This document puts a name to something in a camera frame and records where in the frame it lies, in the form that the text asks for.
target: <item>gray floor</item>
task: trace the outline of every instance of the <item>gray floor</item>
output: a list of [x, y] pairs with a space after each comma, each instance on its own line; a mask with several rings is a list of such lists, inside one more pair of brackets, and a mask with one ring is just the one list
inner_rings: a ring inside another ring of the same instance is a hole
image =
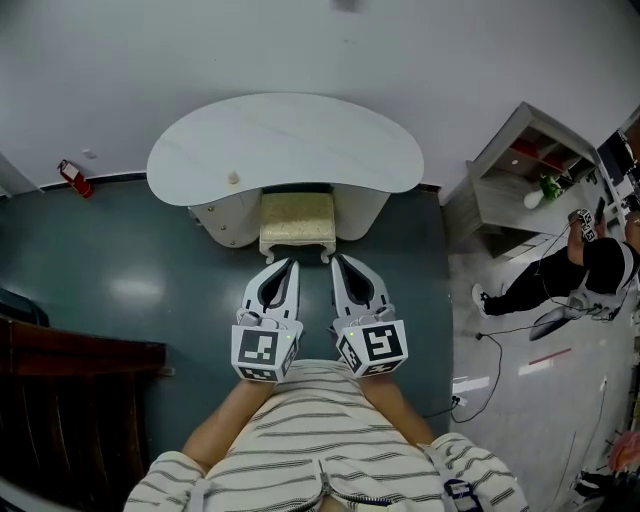
[[[566, 244], [557, 242], [551, 251]], [[548, 248], [527, 252], [510, 261], [494, 260], [480, 244], [449, 257], [454, 311], [454, 393], [469, 400], [458, 408], [458, 419], [469, 418], [486, 402], [498, 369], [498, 349], [475, 333], [505, 331], [530, 326], [557, 307], [539, 308], [506, 317], [484, 319], [471, 300], [471, 287], [480, 282], [492, 295], [510, 283], [524, 268], [538, 261]], [[502, 375], [485, 412], [462, 425], [451, 425], [476, 444], [498, 455], [518, 478], [531, 510], [565, 510], [577, 497], [569, 486], [581, 468], [594, 470], [606, 463], [605, 439], [623, 423], [631, 380], [634, 334], [631, 311], [637, 302], [629, 293], [623, 310], [610, 324], [582, 318], [539, 341], [529, 341], [529, 331], [496, 335], [504, 347]], [[570, 352], [546, 362], [530, 362], [564, 349]], [[603, 403], [601, 385], [607, 378]], [[571, 444], [575, 434], [573, 449]]]
[[[0, 239], [0, 285], [41, 305], [53, 327], [169, 345], [176, 376], [149, 390], [147, 424], [152, 456], [180, 449], [237, 380], [229, 334], [246, 283], [265, 265], [257, 247], [219, 246], [145, 181], [99, 186], [89, 200], [68, 189], [4, 200]], [[385, 279], [405, 321], [411, 356], [396, 375], [406, 396], [421, 414], [445, 409], [453, 325], [437, 197], [392, 196], [367, 236], [338, 251]], [[330, 271], [319, 249], [276, 249], [285, 255], [303, 267], [298, 357], [334, 358]], [[446, 414], [430, 423], [448, 430]]]

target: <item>red object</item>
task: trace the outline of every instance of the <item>red object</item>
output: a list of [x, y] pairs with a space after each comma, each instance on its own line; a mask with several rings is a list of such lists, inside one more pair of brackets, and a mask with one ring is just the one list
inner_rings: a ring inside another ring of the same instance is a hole
[[626, 468], [640, 464], [640, 432], [625, 432], [613, 445], [609, 454], [609, 467], [613, 471], [624, 471]]
[[84, 176], [80, 174], [77, 167], [69, 163], [67, 160], [63, 160], [60, 162], [60, 165], [58, 165], [58, 171], [60, 171], [60, 175], [65, 179], [65, 181], [78, 191], [78, 194], [85, 199], [87, 197], [91, 197], [91, 194], [93, 194], [93, 187], [91, 186], [91, 183], [85, 180]]
[[566, 354], [567, 352], [571, 352], [570, 348], [565, 348], [564, 350], [561, 350], [560, 352], [555, 352], [551, 355], [545, 356], [545, 357], [541, 357], [540, 359], [535, 359], [533, 361], [531, 361], [529, 363], [529, 366], [531, 366], [532, 364], [536, 364], [536, 363], [541, 363], [542, 361], [546, 361], [547, 359], [551, 359], [552, 357], [556, 357], [562, 354]]
[[516, 139], [514, 143], [511, 144], [511, 149], [517, 151], [518, 153], [522, 153], [523, 155], [535, 158], [536, 160], [540, 160], [547, 164], [549, 167], [553, 167], [559, 172], [564, 171], [564, 169], [562, 168], [562, 161], [558, 157], [554, 155], [547, 155], [544, 158], [540, 158], [535, 144], [529, 142], [528, 140]]

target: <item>black pants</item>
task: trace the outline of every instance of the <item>black pants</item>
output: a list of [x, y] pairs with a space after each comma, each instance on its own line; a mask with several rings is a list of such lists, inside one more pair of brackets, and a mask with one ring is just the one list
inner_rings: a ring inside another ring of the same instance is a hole
[[567, 249], [534, 261], [509, 287], [502, 297], [490, 297], [484, 303], [488, 315], [500, 316], [515, 311], [529, 311], [549, 297], [568, 297], [580, 286], [586, 269], [569, 261]]

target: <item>person in black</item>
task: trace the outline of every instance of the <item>person in black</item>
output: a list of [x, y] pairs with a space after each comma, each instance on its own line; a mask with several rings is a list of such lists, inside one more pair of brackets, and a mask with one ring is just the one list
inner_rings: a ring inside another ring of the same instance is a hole
[[573, 489], [583, 498], [594, 499], [609, 494], [614, 482], [615, 477], [613, 475], [599, 475], [581, 471]]
[[[567, 247], [531, 263], [501, 297], [491, 297], [480, 284], [472, 289], [473, 301], [483, 317], [501, 316], [515, 311], [528, 311], [552, 297], [568, 297], [577, 289], [589, 271], [587, 289], [601, 294], [615, 294], [623, 279], [626, 264], [617, 240], [606, 238], [604, 219], [596, 226], [597, 239], [582, 240], [581, 220], [571, 218]], [[640, 266], [640, 212], [627, 216], [625, 244], [633, 255], [629, 282]]]

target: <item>striped shirt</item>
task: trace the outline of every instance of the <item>striped shirt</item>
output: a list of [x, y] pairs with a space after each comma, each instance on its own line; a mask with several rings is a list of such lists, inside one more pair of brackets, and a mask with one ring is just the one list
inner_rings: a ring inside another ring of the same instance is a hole
[[[493, 454], [460, 434], [431, 446], [496, 511], [528, 510], [513, 475]], [[364, 398], [348, 367], [314, 360], [292, 364], [208, 474], [184, 454], [162, 454], [125, 510], [317, 511], [331, 495], [349, 510], [442, 511], [442, 493], [430, 458]]]

